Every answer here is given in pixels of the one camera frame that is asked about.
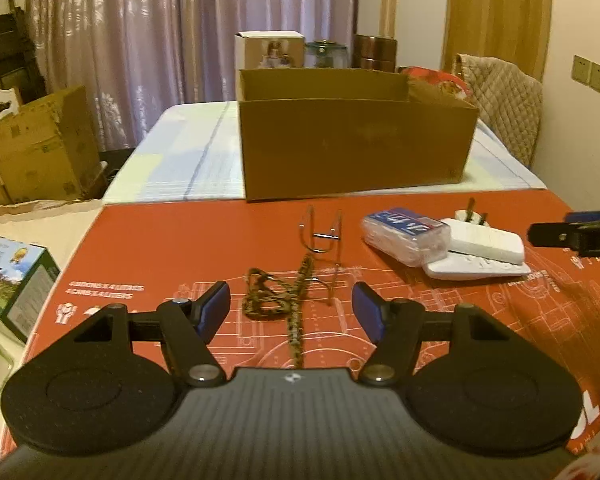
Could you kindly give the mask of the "open brown cardboard box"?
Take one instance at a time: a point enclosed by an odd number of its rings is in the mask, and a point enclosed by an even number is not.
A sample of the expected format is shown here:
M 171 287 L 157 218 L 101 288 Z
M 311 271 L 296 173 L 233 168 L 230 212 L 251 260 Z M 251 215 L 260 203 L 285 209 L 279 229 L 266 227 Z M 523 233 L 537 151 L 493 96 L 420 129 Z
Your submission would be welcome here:
M 426 81 L 359 68 L 239 74 L 246 199 L 462 180 L 478 110 Z

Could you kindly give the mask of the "white plug adapter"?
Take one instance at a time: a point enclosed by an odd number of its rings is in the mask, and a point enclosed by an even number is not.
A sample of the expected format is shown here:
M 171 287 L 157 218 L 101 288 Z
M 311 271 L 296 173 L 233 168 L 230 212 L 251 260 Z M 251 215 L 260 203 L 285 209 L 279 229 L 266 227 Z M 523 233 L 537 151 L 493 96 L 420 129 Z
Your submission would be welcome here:
M 486 224 L 486 214 L 475 212 L 475 199 L 468 200 L 464 211 L 455 211 L 453 218 L 443 218 L 450 228 L 450 252 L 476 256 L 499 262 L 524 263 L 524 243 L 513 232 L 491 228 Z

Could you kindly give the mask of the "checkered blue tablecloth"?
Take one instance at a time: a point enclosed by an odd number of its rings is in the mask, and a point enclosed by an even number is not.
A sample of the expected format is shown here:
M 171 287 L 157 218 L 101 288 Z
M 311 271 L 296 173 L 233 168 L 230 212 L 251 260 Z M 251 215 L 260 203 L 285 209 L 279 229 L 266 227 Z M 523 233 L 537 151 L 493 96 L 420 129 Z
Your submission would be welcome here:
M 455 184 L 390 188 L 380 195 L 544 190 L 546 185 L 507 151 L 481 120 L 462 180 Z M 168 108 L 123 164 L 102 201 L 106 205 L 242 200 L 242 149 L 235 101 Z

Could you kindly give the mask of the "glass jar green lid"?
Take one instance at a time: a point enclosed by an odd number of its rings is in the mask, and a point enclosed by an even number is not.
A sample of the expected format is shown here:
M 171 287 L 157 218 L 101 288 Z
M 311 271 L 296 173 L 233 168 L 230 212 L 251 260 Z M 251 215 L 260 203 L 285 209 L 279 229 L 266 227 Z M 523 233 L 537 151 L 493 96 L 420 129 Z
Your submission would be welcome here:
M 314 40 L 306 43 L 304 66 L 312 68 L 348 68 L 348 48 L 330 40 Z

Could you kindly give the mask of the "clear plastic box blue label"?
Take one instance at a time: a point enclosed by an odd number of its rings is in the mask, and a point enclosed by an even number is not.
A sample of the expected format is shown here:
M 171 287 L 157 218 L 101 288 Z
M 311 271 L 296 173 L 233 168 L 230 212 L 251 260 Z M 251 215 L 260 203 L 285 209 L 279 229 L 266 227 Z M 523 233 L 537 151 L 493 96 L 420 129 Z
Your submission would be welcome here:
M 451 228 L 405 208 L 368 214 L 361 226 L 367 244 L 410 268 L 426 266 L 449 255 Z

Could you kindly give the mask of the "white product box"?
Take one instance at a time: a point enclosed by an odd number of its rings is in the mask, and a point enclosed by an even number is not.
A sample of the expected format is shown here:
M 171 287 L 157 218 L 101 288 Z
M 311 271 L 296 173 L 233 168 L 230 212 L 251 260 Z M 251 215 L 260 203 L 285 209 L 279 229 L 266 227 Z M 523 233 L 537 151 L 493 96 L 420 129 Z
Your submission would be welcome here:
M 293 30 L 238 32 L 235 35 L 236 70 L 303 67 L 306 40 Z

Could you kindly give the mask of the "side cardboard box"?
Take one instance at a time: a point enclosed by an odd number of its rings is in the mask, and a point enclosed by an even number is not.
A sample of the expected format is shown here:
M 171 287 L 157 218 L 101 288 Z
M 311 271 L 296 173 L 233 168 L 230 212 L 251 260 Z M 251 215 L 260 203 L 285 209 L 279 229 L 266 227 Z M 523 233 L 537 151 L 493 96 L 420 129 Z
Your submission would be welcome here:
M 0 178 L 10 200 L 84 200 L 102 166 L 87 92 L 60 90 L 0 119 Z

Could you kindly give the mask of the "beige quilted chair cover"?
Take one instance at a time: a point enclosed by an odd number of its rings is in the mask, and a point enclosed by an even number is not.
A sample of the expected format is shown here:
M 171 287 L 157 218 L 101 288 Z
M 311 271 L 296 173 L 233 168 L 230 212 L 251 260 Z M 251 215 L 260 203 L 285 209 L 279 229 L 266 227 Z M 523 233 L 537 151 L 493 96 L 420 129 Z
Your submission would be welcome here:
M 458 54 L 453 70 L 467 84 L 480 119 L 518 162 L 529 167 L 541 127 L 542 84 L 499 58 Z

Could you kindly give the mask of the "brown metal canister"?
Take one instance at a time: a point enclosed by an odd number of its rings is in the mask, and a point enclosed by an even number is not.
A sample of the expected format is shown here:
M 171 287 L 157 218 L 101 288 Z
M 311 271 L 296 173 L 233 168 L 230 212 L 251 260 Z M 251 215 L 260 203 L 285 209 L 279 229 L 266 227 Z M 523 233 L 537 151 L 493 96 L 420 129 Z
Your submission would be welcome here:
M 398 42 L 393 38 L 355 35 L 351 67 L 394 73 L 396 50 L 398 50 Z

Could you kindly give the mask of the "white remote control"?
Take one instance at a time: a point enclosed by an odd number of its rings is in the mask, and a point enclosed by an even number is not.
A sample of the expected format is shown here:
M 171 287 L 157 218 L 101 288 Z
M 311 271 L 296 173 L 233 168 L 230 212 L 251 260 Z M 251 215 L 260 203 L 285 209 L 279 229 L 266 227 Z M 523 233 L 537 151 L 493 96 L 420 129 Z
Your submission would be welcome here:
M 440 260 L 426 263 L 424 272 L 442 281 L 478 281 L 486 278 L 519 278 L 531 273 L 525 264 L 511 264 L 498 260 L 449 252 Z

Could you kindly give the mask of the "red Motul mat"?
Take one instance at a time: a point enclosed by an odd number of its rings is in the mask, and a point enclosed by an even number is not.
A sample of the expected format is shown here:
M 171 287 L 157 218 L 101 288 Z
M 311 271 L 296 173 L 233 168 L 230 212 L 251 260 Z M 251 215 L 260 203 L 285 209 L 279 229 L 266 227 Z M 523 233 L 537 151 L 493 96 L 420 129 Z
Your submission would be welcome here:
M 600 258 L 527 246 L 525 278 L 454 283 L 408 268 L 364 242 L 362 221 L 373 212 L 402 207 L 442 219 L 467 201 L 464 194 L 424 194 L 107 206 L 60 274 L 24 354 L 36 356 L 110 302 L 150 311 L 172 298 L 195 299 L 224 281 L 232 302 L 210 346 L 215 359 L 226 370 L 287 367 L 286 324 L 242 314 L 246 274 L 259 268 L 292 281 L 306 253 L 303 241 L 340 224 L 341 242 L 316 257 L 315 280 L 302 304 L 306 366 L 358 370 L 372 352 L 352 311 L 356 282 L 430 311 L 476 304 L 577 378 L 584 410 L 569 446 L 580 452 L 600 435 Z

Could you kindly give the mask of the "wall socket plates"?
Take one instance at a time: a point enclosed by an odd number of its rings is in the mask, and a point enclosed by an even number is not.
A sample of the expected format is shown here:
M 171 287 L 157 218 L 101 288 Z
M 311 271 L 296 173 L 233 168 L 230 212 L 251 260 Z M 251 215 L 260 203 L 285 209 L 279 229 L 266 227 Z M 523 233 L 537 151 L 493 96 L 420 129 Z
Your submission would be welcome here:
M 575 55 L 572 61 L 571 79 L 600 93 L 600 64 Z

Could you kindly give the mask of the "wooden strips on wall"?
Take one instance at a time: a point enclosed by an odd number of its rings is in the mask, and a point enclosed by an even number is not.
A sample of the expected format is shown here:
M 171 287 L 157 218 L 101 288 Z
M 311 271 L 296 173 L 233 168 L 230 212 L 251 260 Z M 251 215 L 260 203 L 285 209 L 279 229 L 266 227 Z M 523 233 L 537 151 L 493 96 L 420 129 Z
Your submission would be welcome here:
M 396 36 L 396 0 L 380 0 L 379 36 Z

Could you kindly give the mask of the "green milk carton box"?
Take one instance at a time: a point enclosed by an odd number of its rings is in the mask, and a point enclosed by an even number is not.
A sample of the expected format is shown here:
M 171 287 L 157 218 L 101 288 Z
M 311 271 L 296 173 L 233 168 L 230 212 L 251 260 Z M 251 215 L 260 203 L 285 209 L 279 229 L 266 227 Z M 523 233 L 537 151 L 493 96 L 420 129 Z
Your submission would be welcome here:
M 25 344 L 59 274 L 47 248 L 0 236 L 0 333 Z

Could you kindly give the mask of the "dark folding ladder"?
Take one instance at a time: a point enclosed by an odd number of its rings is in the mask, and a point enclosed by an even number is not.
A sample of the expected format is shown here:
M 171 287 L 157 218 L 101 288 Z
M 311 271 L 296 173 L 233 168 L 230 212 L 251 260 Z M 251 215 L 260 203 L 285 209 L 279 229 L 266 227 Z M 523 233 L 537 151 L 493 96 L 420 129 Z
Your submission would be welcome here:
M 0 90 L 15 88 L 21 101 L 29 103 L 46 96 L 46 85 L 27 31 L 26 14 L 15 0 L 7 2 L 9 11 L 0 14 Z

